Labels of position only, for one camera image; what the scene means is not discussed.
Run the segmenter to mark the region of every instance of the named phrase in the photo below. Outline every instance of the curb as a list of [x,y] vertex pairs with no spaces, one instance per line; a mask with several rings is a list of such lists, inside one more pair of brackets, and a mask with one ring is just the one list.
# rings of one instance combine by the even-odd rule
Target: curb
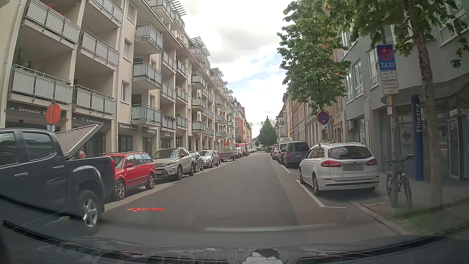
[[358,202],[352,201],[350,202],[352,205],[357,207],[358,209],[362,210],[372,218],[374,218],[376,221],[378,221],[380,224],[386,226],[387,228],[391,229],[393,232],[400,234],[400,235],[412,235],[410,231],[407,229],[403,228],[402,226],[398,225],[396,222],[387,219],[386,217],[376,213],[375,211],[372,211],[365,206],[361,205]]

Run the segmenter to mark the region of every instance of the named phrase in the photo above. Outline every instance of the black pickup truck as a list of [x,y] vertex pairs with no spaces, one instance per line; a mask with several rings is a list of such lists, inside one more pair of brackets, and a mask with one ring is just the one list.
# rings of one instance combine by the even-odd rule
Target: black pickup truck
[[3,228],[41,228],[43,223],[70,216],[75,231],[97,231],[105,198],[115,190],[113,161],[110,157],[75,159],[75,154],[101,126],[93,124],[57,133],[0,129]]

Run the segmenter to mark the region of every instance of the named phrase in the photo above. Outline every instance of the dark gray van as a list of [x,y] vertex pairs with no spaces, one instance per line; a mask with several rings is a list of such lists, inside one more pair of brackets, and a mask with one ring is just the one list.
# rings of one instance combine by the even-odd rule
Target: dark gray van
[[290,141],[285,147],[285,167],[298,167],[301,162],[300,156],[305,156],[310,150],[310,146],[306,141]]

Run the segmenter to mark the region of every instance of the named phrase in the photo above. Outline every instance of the bicycle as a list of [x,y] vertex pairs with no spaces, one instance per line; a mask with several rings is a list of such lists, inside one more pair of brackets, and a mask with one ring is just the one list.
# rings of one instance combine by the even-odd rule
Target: bicycle
[[[414,159],[413,155],[408,155],[406,158],[402,160],[391,160],[388,161],[388,164],[393,164],[393,163],[400,163],[401,164],[401,170],[398,169],[397,171],[397,193],[401,191],[401,186],[404,186],[404,194],[406,195],[406,200],[407,200],[407,205],[412,206],[412,192],[410,190],[410,184],[409,184],[409,179],[406,176],[406,172],[404,170],[404,164],[403,162],[406,160],[411,160]],[[389,197],[389,200],[392,201],[392,186],[393,186],[393,180],[395,179],[393,176],[392,171],[386,172],[386,191],[387,191],[387,196]]]

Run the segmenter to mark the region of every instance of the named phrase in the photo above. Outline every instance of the white car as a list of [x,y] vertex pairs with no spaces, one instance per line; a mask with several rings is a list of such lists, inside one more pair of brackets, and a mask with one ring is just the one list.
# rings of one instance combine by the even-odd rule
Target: white car
[[378,187],[378,162],[363,144],[356,142],[320,143],[300,162],[300,182],[323,190]]

